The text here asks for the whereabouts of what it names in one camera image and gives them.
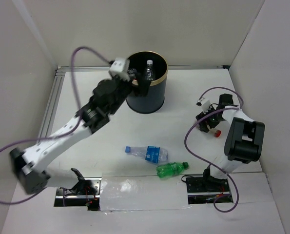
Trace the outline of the clear bottle red orange label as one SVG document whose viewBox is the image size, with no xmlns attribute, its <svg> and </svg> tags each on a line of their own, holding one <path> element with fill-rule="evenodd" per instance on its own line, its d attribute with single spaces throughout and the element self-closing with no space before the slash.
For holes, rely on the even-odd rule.
<svg viewBox="0 0 290 234">
<path fill-rule="evenodd" d="M 214 137 L 220 137 L 221 131 L 218 129 L 210 129 L 209 130 L 210 134 L 212 134 Z"/>
</svg>

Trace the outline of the clear bottle white cap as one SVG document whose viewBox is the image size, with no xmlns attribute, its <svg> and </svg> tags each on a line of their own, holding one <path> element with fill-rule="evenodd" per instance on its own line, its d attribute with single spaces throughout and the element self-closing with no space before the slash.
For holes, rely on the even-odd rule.
<svg viewBox="0 0 290 234">
<path fill-rule="evenodd" d="M 149 81 L 155 80 L 155 69 L 153 67 L 152 60 L 147 60 L 146 68 L 144 70 L 144 77 L 146 80 L 149 80 Z"/>
</svg>

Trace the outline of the clear bottle blue label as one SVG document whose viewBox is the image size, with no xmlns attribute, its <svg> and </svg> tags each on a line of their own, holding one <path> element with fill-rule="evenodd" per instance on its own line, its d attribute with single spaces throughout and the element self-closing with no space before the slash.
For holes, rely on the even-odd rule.
<svg viewBox="0 0 290 234">
<path fill-rule="evenodd" d="M 161 147 L 146 146 L 146 147 L 125 147 L 125 153 L 140 157 L 147 162 L 159 164 L 168 162 L 169 152 Z"/>
</svg>

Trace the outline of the green bottle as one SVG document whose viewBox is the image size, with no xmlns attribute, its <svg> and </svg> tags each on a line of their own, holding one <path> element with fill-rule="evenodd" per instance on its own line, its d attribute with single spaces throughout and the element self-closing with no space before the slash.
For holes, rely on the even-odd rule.
<svg viewBox="0 0 290 234">
<path fill-rule="evenodd" d="M 169 178 L 181 174 L 188 167 L 188 162 L 172 162 L 157 166 L 156 173 L 159 178 Z"/>
</svg>

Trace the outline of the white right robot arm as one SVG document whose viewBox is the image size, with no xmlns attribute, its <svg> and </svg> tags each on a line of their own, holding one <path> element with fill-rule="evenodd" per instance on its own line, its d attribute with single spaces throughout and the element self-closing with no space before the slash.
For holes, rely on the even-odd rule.
<svg viewBox="0 0 290 234">
<path fill-rule="evenodd" d="M 232 95 L 221 94 L 217 107 L 213 107 L 210 100 L 200 98 L 197 106 L 202 112 L 196 116 L 196 120 L 210 117 L 197 124 L 197 129 L 205 133 L 211 133 L 219 137 L 221 131 L 216 127 L 220 122 L 226 121 L 230 128 L 224 145 L 224 155 L 217 156 L 214 164 L 218 168 L 209 165 L 204 170 L 201 185 L 206 191 L 213 191 L 218 184 L 223 184 L 227 174 L 232 173 L 242 164 L 249 164 L 260 159 L 264 139 L 265 124 L 249 118 L 241 108 L 233 102 Z"/>
</svg>

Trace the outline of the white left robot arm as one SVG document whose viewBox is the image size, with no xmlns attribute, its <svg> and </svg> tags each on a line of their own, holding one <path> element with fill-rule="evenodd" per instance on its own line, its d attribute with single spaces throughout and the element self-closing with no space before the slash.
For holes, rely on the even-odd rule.
<svg viewBox="0 0 290 234">
<path fill-rule="evenodd" d="M 41 192 L 51 178 L 46 171 L 48 165 L 71 146 L 106 125 L 128 95 L 147 95 L 151 81 L 140 74 L 130 78 L 136 78 L 138 84 L 122 80 L 118 75 L 103 79 L 93 90 L 88 103 L 63 127 L 25 150 L 15 148 L 9 153 L 13 173 L 28 195 Z"/>
</svg>

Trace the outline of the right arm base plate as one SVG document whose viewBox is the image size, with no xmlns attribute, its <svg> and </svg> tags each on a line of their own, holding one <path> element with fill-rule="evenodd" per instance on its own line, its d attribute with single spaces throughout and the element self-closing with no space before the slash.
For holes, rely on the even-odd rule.
<svg viewBox="0 0 290 234">
<path fill-rule="evenodd" d="M 233 203 L 230 187 L 226 179 L 219 183 L 205 182 L 202 176 L 183 175 L 181 181 L 186 184 L 188 204 L 210 204 L 217 197 L 217 203 Z"/>
</svg>

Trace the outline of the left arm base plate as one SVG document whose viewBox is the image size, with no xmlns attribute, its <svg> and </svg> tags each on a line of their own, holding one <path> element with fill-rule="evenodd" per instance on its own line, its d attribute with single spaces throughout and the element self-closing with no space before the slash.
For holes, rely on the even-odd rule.
<svg viewBox="0 0 290 234">
<path fill-rule="evenodd" d="M 57 188 L 54 207 L 85 207 L 88 211 L 100 211 L 102 177 L 87 177 L 84 187 L 79 190 Z"/>
</svg>

